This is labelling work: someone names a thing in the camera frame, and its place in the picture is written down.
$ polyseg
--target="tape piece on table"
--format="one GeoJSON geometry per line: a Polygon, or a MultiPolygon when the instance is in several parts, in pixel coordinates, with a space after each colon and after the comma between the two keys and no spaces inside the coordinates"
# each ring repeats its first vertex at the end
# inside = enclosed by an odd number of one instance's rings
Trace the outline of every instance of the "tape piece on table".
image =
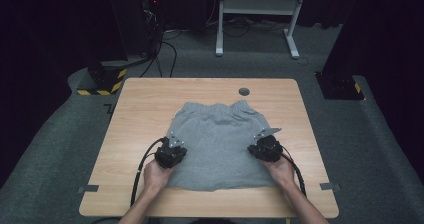
{"type": "Polygon", "coordinates": [[[319,184],[321,186],[321,190],[333,190],[333,192],[338,192],[340,190],[342,190],[340,188],[339,184],[334,184],[334,183],[320,183],[319,184]]]}
{"type": "Polygon", "coordinates": [[[87,185],[85,187],[79,187],[78,193],[97,192],[98,190],[99,190],[99,185],[87,185]]]}

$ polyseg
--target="person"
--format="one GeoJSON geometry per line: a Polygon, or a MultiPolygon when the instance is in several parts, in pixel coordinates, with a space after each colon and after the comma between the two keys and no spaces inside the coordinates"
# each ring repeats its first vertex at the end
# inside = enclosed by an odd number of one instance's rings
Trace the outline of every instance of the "person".
{"type": "MultiPolygon", "coordinates": [[[[268,168],[272,178],[290,201],[301,223],[328,223],[294,182],[294,170],[288,160],[280,158],[277,162],[263,162],[263,164],[268,168]]],[[[176,167],[164,169],[159,166],[156,160],[147,164],[144,170],[144,189],[119,223],[143,223],[149,205],[165,188],[175,169],[176,167]]]]}

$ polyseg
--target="white metal stand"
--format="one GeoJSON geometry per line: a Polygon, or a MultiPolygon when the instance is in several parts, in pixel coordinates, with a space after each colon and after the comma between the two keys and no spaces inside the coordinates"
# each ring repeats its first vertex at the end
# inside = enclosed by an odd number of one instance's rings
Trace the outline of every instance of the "white metal stand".
{"type": "Polygon", "coordinates": [[[299,58],[293,31],[299,16],[303,0],[220,0],[218,33],[216,38],[216,55],[224,54],[224,36],[222,32],[224,13],[264,14],[292,16],[289,29],[284,29],[284,36],[293,59],[299,58]]]}

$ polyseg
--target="wooden tabletop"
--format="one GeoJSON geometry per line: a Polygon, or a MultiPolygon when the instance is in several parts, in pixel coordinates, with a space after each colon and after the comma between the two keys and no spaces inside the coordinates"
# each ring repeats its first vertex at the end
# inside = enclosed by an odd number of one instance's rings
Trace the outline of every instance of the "wooden tabletop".
{"type": "MultiPolygon", "coordinates": [[[[241,78],[127,79],[88,183],[98,189],[84,193],[80,213],[84,216],[124,215],[130,206],[134,178],[142,156],[155,140],[165,136],[175,112],[184,103],[231,105],[243,99],[262,113],[271,127],[282,128],[275,137],[289,150],[301,170],[308,199],[325,217],[336,217],[339,210],[332,190],[321,190],[320,187],[320,183],[329,180],[297,83],[291,79],[241,78]],[[240,95],[240,88],[248,88],[250,94],[240,95]]],[[[142,189],[143,175],[138,193],[142,189]]],[[[295,216],[275,187],[213,192],[165,188],[147,215],[295,216]]]]}

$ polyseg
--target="gray fabric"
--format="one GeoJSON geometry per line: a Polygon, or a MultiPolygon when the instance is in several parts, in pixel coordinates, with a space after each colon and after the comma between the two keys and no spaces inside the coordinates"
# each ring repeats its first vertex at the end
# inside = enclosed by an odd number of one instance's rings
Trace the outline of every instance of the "gray fabric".
{"type": "Polygon", "coordinates": [[[187,154],[168,186],[196,191],[274,186],[268,170],[247,147],[269,124],[245,100],[231,106],[185,103],[167,136],[184,141],[187,154]]]}

